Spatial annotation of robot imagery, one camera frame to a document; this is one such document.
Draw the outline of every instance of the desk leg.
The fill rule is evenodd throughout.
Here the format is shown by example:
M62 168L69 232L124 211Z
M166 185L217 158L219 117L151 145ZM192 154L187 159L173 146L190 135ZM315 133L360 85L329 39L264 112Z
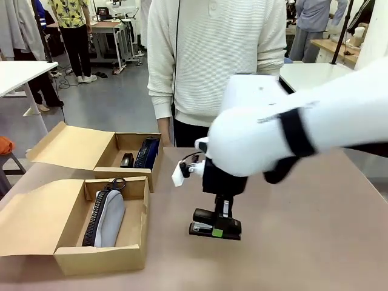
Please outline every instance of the desk leg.
M27 96L28 101L30 102L30 106L31 106L31 109L32 109L32 112L33 112L33 116L34 116L34 118L38 122L38 126L39 126L39 129L41 131L41 136L43 137L46 134L48 134L48 131L47 131L46 125L44 124L42 115L39 112L38 107L36 106L34 97L32 96L32 92L31 92L30 87L28 86L27 83L25 83L23 85L23 89L25 91L25 94Z
M116 53L117 53L117 60L119 61L119 68L120 68L120 72L122 70L122 67L121 67L121 58L120 58L120 52L119 52L119 46L117 44L117 35L116 35L116 32L115 32L115 29L113 29L113 37L115 39L115 46L116 46Z

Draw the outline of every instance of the box lid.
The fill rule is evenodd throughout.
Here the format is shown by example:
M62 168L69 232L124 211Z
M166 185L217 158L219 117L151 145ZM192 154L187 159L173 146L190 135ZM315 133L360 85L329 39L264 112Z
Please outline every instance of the box lid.
M59 180L16 195L0 212L0 256L52 255L84 180Z
M31 162L93 170L114 135L60 122L26 156Z

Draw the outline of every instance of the cardboard box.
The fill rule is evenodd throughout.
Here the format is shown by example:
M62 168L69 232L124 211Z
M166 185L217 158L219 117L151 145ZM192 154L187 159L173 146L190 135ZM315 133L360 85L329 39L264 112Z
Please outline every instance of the cardboard box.
M92 170L96 179L146 176L154 192L163 156L161 142L152 170L120 168L124 154L132 153L136 160L143 141L150 136L161 139L159 133L102 132L60 122L26 155L31 162Z
M83 247L96 192L112 179L59 180L16 195L0 212L0 256L53 255L65 275L143 269L147 177L126 178L125 214L115 247Z

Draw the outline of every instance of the white sweater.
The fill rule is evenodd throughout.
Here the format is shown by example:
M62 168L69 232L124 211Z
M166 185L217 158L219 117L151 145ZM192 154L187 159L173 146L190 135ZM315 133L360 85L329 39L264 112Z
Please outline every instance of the white sweater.
M177 56L176 119L209 126L235 73L277 74L284 63L284 0L153 0L148 21L149 95L170 117Z

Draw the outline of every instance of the zipper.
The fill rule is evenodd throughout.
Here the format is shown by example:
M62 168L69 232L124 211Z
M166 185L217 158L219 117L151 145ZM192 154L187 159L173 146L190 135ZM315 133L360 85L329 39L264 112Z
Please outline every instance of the zipper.
M83 247L94 247L98 223L104 210L104 205L108 197L110 190L100 191L96 197L95 206L93 208L92 216L90 217L89 224L87 226L84 240L82 241Z
M136 158L135 166L134 168L144 168L146 165L147 157L150 152L151 143L154 139L147 138L143 145L141 146L141 149L138 153L138 157Z

